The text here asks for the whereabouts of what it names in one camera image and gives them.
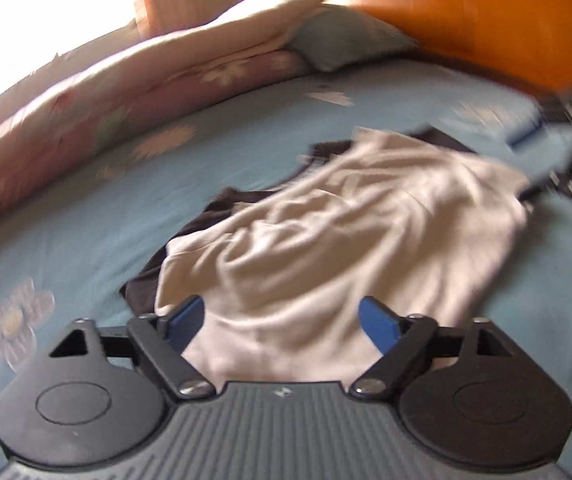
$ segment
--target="metal pivot screw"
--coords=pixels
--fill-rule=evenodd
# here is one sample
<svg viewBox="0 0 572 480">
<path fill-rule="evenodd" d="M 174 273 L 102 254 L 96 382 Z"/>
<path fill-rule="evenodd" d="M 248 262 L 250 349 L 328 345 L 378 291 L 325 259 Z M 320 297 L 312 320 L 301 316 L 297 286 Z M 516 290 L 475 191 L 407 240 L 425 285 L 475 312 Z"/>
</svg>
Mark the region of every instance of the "metal pivot screw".
<svg viewBox="0 0 572 480">
<path fill-rule="evenodd" d="M 363 396 L 375 396 L 386 390 L 386 384 L 381 379 L 360 379 L 355 383 L 355 391 Z"/>
<path fill-rule="evenodd" d="M 215 387 L 208 381 L 194 380 L 186 381 L 181 385 L 179 393 L 185 397 L 190 397 L 191 399 L 202 399 L 203 397 L 209 397 L 215 392 Z"/>
</svg>

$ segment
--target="beige shirt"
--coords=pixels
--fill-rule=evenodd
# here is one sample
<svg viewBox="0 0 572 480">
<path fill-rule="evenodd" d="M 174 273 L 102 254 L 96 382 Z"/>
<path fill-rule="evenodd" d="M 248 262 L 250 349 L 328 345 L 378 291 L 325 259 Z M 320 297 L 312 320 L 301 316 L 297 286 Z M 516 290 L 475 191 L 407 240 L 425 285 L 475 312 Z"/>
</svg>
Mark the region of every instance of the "beige shirt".
<svg viewBox="0 0 572 480">
<path fill-rule="evenodd" d="M 361 298 L 457 325 L 511 251 L 523 174 L 396 133 L 354 137 L 309 177 L 168 243 L 156 312 L 204 297 L 183 355 L 218 388 L 348 385 L 381 356 L 359 327 Z"/>
</svg>

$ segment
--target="teal pillow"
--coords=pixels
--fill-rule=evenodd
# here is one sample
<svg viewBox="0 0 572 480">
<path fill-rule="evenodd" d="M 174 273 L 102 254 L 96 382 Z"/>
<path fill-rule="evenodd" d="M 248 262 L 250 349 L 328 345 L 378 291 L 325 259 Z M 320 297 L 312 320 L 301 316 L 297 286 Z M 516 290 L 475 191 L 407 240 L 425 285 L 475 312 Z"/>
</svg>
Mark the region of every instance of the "teal pillow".
<svg viewBox="0 0 572 480">
<path fill-rule="evenodd" d="M 417 42 L 398 28 L 348 7 L 324 4 L 288 47 L 321 72 L 410 50 Z"/>
</svg>

